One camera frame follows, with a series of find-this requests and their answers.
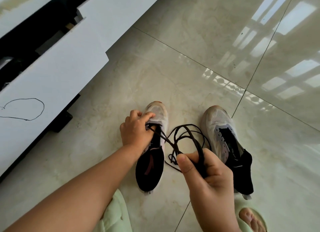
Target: white sneaker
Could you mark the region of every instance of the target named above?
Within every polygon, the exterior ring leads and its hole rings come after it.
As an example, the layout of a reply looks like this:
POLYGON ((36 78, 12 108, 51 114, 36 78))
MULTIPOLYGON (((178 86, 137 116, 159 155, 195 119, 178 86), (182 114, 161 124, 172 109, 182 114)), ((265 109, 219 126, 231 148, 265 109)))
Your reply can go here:
MULTIPOLYGON (((150 118, 146 123, 146 129, 156 126, 155 131, 159 134, 166 134, 168 129, 168 113, 165 105, 159 101, 150 103, 144 113, 155 113, 155 117, 150 118)), ((165 161, 165 141, 160 136, 154 134, 153 138, 138 159, 136 165, 136 180, 139 188, 147 193, 151 193, 156 188, 162 177, 165 161)))
POLYGON ((231 117, 222 107, 211 106, 203 114, 201 130, 208 137, 212 151, 232 170, 234 189, 250 199, 254 191, 250 171, 252 156, 238 142, 231 117))

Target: drawer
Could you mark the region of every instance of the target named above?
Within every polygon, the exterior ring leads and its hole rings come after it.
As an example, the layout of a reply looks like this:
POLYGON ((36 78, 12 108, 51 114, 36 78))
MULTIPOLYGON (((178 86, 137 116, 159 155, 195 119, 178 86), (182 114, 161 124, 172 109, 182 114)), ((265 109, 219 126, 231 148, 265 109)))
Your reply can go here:
POLYGON ((78 7, 92 20, 107 51, 157 0, 87 0, 78 7))
POLYGON ((107 62, 84 18, 0 92, 0 174, 107 62))

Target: bundle of shoelace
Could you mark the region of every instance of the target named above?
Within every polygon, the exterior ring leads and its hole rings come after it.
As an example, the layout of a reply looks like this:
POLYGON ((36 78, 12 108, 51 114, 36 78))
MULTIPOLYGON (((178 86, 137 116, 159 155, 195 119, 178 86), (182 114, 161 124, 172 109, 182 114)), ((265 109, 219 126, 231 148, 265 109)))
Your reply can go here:
MULTIPOLYGON (((205 145, 205 142, 207 141, 208 142, 208 145, 209 145, 209 149, 211 150, 211 145, 210 145, 210 142, 208 140, 208 138, 202 133, 201 129, 199 127, 197 127, 196 125, 194 124, 185 124, 185 125, 179 125, 177 127, 175 127, 171 132, 170 134, 168 135, 168 137, 166 136, 166 134, 161 130, 161 133, 157 133, 156 131, 154 131, 151 127, 154 126, 154 125, 159 125, 161 126, 160 124, 154 124, 154 123, 149 123, 147 125, 147 127, 149 129, 151 129, 156 135, 160 136, 162 139, 164 139, 165 142, 169 143, 173 150, 172 150, 172 153, 170 153, 168 155, 169 157, 169 160, 170 160, 170 163, 173 163, 175 165, 178 164, 177 160, 176 160, 176 156, 180 153, 182 153, 180 150, 179 150, 179 147, 178 147, 178 141, 180 141, 181 139, 183 138, 190 138, 197 151, 198 151, 198 155, 199 155, 199 161, 197 163, 195 163, 194 161, 191 161, 195 168, 198 170, 199 174, 203 177, 203 178, 206 178, 207 177, 207 173, 206 173, 206 167, 205 167, 205 156, 204 156, 204 153, 203 153, 203 147, 205 145), (194 131, 194 130, 190 130, 188 128, 188 126, 194 126, 196 127, 199 131, 194 131), (178 135, 178 132, 181 128, 184 128, 186 131, 183 132, 182 134, 180 134, 177 138, 177 135, 178 135), (169 140, 169 137, 171 136, 171 134, 174 132, 174 136, 173 136, 173 140, 174 140, 174 143, 172 143, 170 140, 169 140), (200 145, 200 143, 198 142, 198 140, 196 140, 193 136, 192 133, 198 133, 202 136, 203 138, 203 143, 202 145, 200 145)), ((170 165, 168 162, 165 161, 166 164, 168 164, 169 166, 171 166, 172 168, 180 171, 179 169, 177 169, 176 167, 170 165)))

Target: black line drawing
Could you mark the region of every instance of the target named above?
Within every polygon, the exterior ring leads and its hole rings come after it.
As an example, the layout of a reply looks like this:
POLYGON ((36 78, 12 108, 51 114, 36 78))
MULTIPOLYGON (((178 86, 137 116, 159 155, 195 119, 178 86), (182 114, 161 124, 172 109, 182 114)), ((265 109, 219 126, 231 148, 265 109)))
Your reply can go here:
POLYGON ((37 119, 44 110, 45 104, 36 98, 16 99, 6 103, 3 107, 0 106, 0 117, 33 121, 37 119))

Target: floor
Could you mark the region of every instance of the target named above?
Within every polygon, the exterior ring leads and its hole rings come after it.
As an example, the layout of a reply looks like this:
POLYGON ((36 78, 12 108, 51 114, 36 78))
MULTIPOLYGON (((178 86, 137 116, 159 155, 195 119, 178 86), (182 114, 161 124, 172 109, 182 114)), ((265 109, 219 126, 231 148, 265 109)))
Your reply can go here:
MULTIPOLYGON (((250 206, 269 231, 320 227, 320 0, 158 0, 108 51, 110 61, 0 184, 0 230, 121 147, 119 125, 153 100, 169 129, 223 106, 253 156, 250 206)), ((182 143, 184 152, 194 148, 182 143)), ((166 146, 166 153, 171 151, 166 146)), ((134 231, 201 231, 181 173, 165 166, 145 196, 120 190, 134 231)))

